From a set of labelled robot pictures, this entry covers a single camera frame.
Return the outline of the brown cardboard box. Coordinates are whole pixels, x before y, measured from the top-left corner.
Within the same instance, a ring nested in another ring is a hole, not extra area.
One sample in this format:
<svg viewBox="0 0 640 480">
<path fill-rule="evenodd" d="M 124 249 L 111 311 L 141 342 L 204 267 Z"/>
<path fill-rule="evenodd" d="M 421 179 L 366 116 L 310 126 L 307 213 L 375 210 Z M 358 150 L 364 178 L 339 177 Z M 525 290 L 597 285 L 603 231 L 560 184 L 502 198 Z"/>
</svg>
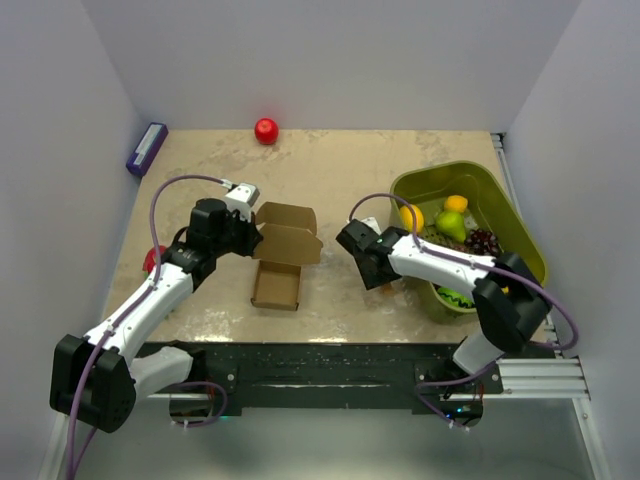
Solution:
<svg viewBox="0 0 640 480">
<path fill-rule="evenodd" d="M 310 207 L 266 202 L 256 214 L 256 223 L 263 240 L 253 254 L 258 264 L 251 304 L 296 311 L 302 269 L 318 264 L 323 248 L 316 214 Z"/>
</svg>

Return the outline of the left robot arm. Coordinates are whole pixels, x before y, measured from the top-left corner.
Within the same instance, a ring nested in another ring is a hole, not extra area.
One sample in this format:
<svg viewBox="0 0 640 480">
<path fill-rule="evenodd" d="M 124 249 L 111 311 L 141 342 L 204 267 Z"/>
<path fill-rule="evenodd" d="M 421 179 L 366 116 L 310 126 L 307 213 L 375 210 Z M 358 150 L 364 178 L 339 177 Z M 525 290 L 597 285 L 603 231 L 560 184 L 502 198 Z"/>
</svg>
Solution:
<svg viewBox="0 0 640 480">
<path fill-rule="evenodd" d="M 239 184 L 221 199 L 197 201 L 188 226 L 136 292 L 84 336 L 58 342 L 53 410 L 112 433 L 137 401 L 174 384 L 185 392 L 205 385 L 207 368 L 180 347 L 163 347 L 147 358 L 138 353 L 159 323 L 215 271 L 220 257 L 253 255 L 263 239 L 252 211 L 258 194 Z"/>
</svg>

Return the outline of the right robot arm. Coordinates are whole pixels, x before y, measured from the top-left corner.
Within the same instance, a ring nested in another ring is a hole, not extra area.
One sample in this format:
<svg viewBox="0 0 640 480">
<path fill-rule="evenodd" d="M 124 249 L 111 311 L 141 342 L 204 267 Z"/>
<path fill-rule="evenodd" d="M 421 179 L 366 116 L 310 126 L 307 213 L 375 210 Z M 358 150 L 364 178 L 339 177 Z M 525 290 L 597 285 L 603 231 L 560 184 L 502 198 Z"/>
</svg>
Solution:
<svg viewBox="0 0 640 480">
<path fill-rule="evenodd" d="M 522 258 L 477 256 L 427 242 L 397 227 L 377 232 L 353 219 L 336 241 L 356 263 L 366 289 L 403 277 L 428 281 L 471 299 L 479 329 L 457 347 L 445 369 L 448 386 L 469 392 L 481 371 L 505 354 L 521 352 L 551 310 L 544 289 Z"/>
</svg>

